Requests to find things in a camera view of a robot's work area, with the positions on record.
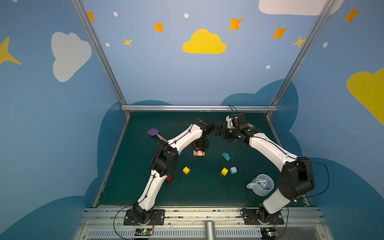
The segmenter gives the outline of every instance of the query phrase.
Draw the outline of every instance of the yellow cube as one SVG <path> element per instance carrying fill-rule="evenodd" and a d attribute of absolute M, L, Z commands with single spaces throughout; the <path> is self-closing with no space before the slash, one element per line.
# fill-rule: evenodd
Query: yellow cube
<path fill-rule="evenodd" d="M 228 173 L 228 169 L 226 168 L 223 168 L 223 170 L 221 170 L 221 174 L 223 174 L 224 176 Z"/>
<path fill-rule="evenodd" d="M 185 167 L 184 169 L 183 169 L 183 172 L 187 175 L 188 173 L 189 173 L 189 168 L 187 168 L 187 167 Z"/>

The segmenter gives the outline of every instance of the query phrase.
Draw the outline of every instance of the black mounting plate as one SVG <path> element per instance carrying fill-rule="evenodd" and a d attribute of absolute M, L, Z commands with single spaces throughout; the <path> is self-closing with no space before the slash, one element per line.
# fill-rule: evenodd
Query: black mounting plate
<path fill-rule="evenodd" d="M 246 209 L 246 208 L 241 209 L 240 214 L 243 216 L 245 225 L 261 225 L 261 222 L 258 220 L 258 217 L 257 217 L 257 210 L 258 209 Z M 284 224 L 283 218 L 277 217 L 275 219 L 277 221 L 277 224 L 279 225 Z M 266 224 L 266 225 L 274 225 L 274 224 L 275 222 L 271 221 L 269 222 L 269 224 Z"/>
<path fill-rule="evenodd" d="M 154 209 L 152 210 L 151 217 L 149 222 L 145 226 L 153 226 L 154 219 L 156 219 L 156 226 L 164 225 L 164 209 Z M 125 226 L 139 226 L 137 222 L 137 217 L 132 209 L 128 210 L 125 213 L 124 223 Z"/>

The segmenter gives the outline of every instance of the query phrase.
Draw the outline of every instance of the metal cylinder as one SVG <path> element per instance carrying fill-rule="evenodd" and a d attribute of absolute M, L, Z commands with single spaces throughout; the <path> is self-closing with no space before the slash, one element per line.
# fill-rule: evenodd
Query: metal cylinder
<path fill-rule="evenodd" d="M 216 240 L 216 231 L 215 231 L 215 222 L 206 221 L 205 222 L 205 235 L 206 240 Z"/>

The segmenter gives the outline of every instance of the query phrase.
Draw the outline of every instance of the green mat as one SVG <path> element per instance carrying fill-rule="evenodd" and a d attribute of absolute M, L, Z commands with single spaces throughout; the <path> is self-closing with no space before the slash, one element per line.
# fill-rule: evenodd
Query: green mat
<path fill-rule="evenodd" d="M 159 141 L 147 131 L 153 127 L 165 139 L 171 139 L 188 128 L 192 121 L 211 119 L 227 124 L 228 113 L 133 112 L 122 139 L 111 173 L 99 205 L 132 205 L 142 194 L 150 176 L 149 165 Z M 247 121 L 264 132 L 271 140 L 275 137 L 263 113 L 246 113 Z M 227 152 L 230 160 L 221 154 Z M 190 173 L 185 175 L 187 166 Z M 237 173 L 221 174 L 223 168 L 237 168 Z M 259 197 L 245 186 L 259 174 L 269 175 L 275 182 L 280 172 L 266 157 L 244 142 L 228 143 L 222 137 L 210 135 L 205 156 L 193 156 L 186 147 L 179 156 L 174 181 L 164 182 L 156 198 L 157 206 L 236 206 L 257 207 L 266 197 Z M 303 207 L 302 199 L 289 206 Z"/>

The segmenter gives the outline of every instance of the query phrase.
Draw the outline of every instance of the red block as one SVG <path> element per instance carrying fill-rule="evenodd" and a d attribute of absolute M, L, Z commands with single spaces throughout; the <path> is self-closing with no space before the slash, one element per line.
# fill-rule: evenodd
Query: red block
<path fill-rule="evenodd" d="M 166 181 L 167 183 L 171 183 L 173 181 L 173 177 L 171 175 L 169 175 L 167 178 L 166 178 Z"/>

